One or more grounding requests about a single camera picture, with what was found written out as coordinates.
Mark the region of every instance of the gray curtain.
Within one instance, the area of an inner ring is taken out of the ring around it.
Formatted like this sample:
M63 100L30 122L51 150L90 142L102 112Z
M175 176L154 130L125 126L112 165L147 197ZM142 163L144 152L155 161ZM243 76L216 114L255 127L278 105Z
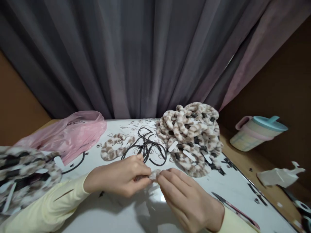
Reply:
M55 118L159 117L197 100L220 106L268 4L3 0L0 48Z

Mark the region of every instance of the scissors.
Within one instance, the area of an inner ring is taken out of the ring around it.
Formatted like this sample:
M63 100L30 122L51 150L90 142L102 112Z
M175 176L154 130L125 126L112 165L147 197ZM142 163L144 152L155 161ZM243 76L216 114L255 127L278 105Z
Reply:
M277 185L277 186L285 192L285 194L293 202L294 206L297 208L297 210L301 214L302 228L307 233L311 233L311 209L306 204L300 202L297 198L295 198L294 195L289 190L287 190L286 188L283 188L279 185Z
M226 201L224 198L222 198L221 196L219 196L218 194L212 192L212 194L214 194L215 197L217 197L222 203L227 204L228 206L230 206L231 208L233 208L236 211L236 214L241 217L241 215L243 217L245 217L252 225L254 225L258 230L260 230L259 225L257 224L257 222L255 222L253 219L251 219L250 217L248 217L246 214L244 214L242 211L240 211L238 208L236 208L234 205L232 205L231 203L229 203L228 201Z

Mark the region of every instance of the teal lid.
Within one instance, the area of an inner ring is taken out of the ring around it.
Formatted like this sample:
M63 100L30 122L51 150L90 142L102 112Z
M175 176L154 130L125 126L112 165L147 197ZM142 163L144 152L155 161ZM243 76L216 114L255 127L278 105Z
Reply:
M264 128L277 131L277 132L284 132L287 131L288 128L281 124L280 122L277 122L276 120L279 119L278 116L273 116L270 119L263 117L263 116L254 116L253 121Z

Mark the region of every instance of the hand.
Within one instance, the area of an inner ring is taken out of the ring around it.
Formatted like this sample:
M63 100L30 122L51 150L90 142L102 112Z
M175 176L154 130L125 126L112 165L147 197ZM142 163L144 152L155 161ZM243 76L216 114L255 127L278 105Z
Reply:
M196 233L203 228L218 232L225 208L182 171L171 168L157 178L168 206L187 232Z
M84 190L87 193L105 191L130 197L152 183L147 177L136 182L133 180L138 175L151 174L151 169L143 161L143 155L138 154L96 167L86 177L83 185Z

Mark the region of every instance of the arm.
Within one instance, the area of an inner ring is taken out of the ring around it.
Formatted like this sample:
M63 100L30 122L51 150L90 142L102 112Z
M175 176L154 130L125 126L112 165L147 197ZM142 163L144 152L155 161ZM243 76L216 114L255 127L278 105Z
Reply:
M0 226L0 232L54 232L92 192L104 190L130 197L151 183L149 178L133 180L137 175L151 174L150 168L142 161L141 154L130 156L97 167L76 180L59 183L27 208L8 218Z
M165 200L187 232L256 233L257 230L210 196L194 179L171 168L157 178Z

